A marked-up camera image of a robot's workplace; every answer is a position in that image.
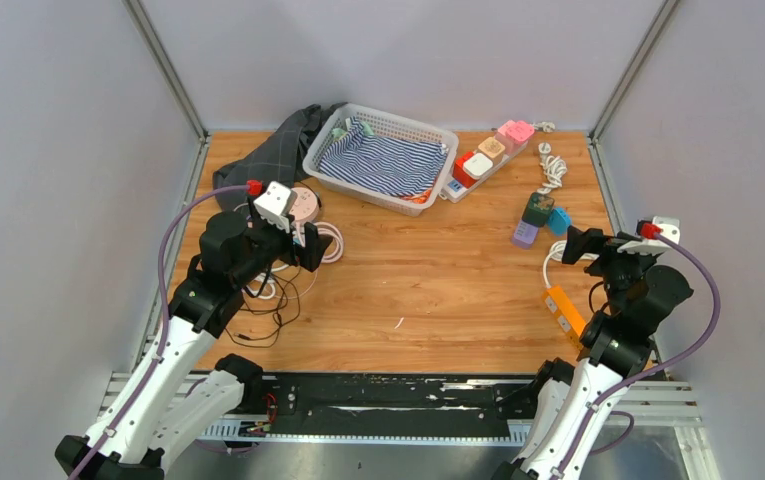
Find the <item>pink cube plug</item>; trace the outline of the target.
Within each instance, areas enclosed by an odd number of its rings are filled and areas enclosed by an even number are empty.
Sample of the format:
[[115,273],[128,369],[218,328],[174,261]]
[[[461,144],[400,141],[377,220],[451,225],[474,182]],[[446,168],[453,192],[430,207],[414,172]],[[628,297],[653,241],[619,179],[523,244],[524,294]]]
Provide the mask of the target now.
[[494,133],[494,139],[505,147],[505,153],[514,156],[534,135],[535,128],[525,121],[508,120]]

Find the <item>white long power strip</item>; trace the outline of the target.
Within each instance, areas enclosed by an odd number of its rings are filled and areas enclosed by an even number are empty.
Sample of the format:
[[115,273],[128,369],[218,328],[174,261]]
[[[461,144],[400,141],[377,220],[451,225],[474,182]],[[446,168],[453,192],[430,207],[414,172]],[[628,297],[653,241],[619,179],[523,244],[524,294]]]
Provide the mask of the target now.
[[475,149],[457,157],[439,196],[457,203],[522,153],[528,141],[508,143],[497,137],[485,138]]

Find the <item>white plastic basket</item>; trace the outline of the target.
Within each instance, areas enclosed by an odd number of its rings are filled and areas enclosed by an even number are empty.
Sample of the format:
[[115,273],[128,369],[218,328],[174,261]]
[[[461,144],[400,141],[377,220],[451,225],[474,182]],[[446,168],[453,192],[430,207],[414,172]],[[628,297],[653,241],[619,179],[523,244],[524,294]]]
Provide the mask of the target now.
[[415,217],[438,199],[458,147],[449,130],[345,103],[324,123],[302,168],[330,190]]

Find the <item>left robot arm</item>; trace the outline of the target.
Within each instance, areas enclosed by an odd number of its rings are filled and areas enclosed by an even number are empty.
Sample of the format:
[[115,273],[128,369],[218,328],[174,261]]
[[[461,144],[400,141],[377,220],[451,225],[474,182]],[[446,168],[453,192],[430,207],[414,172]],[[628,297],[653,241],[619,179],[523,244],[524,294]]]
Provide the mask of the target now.
[[265,404],[263,370],[236,354],[178,404],[183,381],[244,304],[244,289],[281,262],[315,271],[333,239],[312,223],[302,241],[239,212],[213,216],[145,359],[83,435],[67,435],[55,458],[71,479],[162,479],[179,455],[223,414]]

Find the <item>dark green dragon cube plug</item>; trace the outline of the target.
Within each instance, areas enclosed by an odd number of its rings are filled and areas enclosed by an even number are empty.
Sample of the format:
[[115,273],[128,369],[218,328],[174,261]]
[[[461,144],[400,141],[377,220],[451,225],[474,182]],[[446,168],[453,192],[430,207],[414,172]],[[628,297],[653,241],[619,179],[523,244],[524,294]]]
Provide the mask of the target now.
[[554,206],[554,198],[546,194],[533,192],[527,200],[521,220],[537,228],[544,227],[554,210]]

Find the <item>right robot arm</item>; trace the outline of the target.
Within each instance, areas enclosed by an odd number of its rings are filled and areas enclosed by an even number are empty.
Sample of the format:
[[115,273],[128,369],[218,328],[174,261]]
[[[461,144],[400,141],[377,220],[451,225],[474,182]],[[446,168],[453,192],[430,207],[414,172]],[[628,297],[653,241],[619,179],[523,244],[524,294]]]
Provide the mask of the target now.
[[593,256],[585,271],[601,279],[606,303],[581,331],[577,364],[547,361],[524,388],[534,422],[523,448],[494,478],[579,478],[606,420],[629,389],[626,380],[645,369],[653,334],[693,294],[683,274],[657,262],[680,235],[679,221],[666,217],[639,221],[633,234],[568,228],[562,263]]

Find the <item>round pink power socket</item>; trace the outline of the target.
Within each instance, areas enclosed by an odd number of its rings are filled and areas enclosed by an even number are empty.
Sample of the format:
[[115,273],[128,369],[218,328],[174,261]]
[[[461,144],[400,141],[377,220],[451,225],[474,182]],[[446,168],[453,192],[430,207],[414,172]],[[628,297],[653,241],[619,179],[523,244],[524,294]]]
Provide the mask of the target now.
[[289,214],[293,217],[294,223],[301,225],[307,222],[314,222],[321,212],[322,202],[319,196],[307,187],[293,187],[295,194],[294,202],[289,209]]

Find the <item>red cube plug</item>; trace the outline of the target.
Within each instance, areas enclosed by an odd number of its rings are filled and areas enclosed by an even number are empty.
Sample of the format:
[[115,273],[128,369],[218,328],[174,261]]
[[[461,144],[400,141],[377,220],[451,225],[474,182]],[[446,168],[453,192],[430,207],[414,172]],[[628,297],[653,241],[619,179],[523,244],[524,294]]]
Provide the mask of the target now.
[[473,151],[467,152],[457,158],[453,165],[452,177],[464,188],[470,188],[476,183],[476,179],[467,173],[464,169],[464,164],[474,155],[475,153]]

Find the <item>blue cube plug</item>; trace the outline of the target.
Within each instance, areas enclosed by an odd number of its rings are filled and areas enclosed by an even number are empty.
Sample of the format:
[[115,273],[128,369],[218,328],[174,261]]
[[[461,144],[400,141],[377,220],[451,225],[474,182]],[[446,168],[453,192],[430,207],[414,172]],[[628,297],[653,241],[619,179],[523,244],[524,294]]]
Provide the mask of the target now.
[[555,236],[561,237],[567,234],[568,228],[572,225],[572,219],[567,211],[562,207],[554,207],[548,216],[546,227]]

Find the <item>orange power strip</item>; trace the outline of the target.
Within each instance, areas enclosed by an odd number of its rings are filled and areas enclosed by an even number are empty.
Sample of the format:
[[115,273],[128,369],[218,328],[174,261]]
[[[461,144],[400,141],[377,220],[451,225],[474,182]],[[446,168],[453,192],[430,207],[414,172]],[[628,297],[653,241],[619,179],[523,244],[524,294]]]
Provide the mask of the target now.
[[554,285],[545,290],[543,301],[559,327],[577,350],[582,350],[582,333],[587,325],[566,292]]

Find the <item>white cube plug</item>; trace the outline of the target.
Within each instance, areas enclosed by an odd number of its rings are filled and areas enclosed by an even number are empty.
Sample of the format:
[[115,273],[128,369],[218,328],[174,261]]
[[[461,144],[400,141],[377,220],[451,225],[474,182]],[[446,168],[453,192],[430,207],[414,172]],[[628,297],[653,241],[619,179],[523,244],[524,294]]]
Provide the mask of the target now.
[[478,180],[493,168],[494,163],[485,155],[479,152],[474,153],[475,155],[464,164],[464,169],[472,177]]

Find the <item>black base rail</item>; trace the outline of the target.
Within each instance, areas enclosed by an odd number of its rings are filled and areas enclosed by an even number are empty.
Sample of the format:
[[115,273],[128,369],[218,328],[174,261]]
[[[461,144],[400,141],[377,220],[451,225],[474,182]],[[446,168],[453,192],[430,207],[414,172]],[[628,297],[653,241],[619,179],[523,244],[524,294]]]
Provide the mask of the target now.
[[264,376],[258,399],[208,440],[520,443],[535,374],[299,373]]

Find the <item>purple power strip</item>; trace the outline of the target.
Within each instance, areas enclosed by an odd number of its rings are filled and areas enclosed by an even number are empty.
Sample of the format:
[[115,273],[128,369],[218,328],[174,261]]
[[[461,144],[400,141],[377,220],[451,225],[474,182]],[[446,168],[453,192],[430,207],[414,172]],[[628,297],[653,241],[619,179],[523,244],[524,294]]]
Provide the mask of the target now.
[[534,245],[539,231],[539,227],[520,220],[512,234],[511,242],[519,248],[530,249]]

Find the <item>blue striped cloth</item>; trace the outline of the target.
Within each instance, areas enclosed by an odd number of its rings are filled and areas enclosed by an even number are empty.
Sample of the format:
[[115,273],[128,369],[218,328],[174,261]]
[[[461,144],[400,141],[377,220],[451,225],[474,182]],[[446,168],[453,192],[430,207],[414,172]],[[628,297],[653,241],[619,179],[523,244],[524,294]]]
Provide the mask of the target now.
[[332,139],[318,163],[321,173],[416,204],[427,202],[449,152],[440,142],[380,136],[355,116]]

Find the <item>dark grey checked cloth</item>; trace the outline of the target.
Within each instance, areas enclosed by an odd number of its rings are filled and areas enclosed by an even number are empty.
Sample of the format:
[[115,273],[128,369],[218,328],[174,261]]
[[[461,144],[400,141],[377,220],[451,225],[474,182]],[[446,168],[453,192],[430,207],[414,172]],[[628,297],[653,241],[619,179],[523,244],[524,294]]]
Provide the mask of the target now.
[[325,123],[345,102],[329,107],[312,104],[288,116],[257,148],[245,157],[228,163],[212,175],[214,189],[257,180],[263,184],[276,181],[293,187],[309,177],[302,167],[311,144],[321,134]]

